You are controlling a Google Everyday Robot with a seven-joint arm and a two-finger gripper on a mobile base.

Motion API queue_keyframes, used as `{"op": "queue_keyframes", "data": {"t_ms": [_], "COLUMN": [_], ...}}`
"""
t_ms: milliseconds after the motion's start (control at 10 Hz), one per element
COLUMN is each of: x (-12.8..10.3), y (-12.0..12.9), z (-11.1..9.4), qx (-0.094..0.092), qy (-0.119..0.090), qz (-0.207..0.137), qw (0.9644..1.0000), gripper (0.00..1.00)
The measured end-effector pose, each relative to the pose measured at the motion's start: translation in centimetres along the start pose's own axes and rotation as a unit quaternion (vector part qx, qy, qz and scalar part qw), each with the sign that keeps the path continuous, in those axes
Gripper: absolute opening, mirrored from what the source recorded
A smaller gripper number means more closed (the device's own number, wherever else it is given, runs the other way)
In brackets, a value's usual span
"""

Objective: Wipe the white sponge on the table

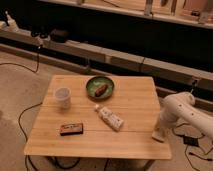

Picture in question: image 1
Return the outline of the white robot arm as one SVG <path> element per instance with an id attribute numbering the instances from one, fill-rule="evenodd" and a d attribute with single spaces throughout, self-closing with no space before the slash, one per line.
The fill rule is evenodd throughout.
<path id="1" fill-rule="evenodd" d="M 166 96 L 152 138 L 164 142 L 166 129 L 174 127 L 178 119 L 182 118 L 213 140 L 213 116 L 196 109 L 194 105 L 195 97 L 190 92 Z"/>

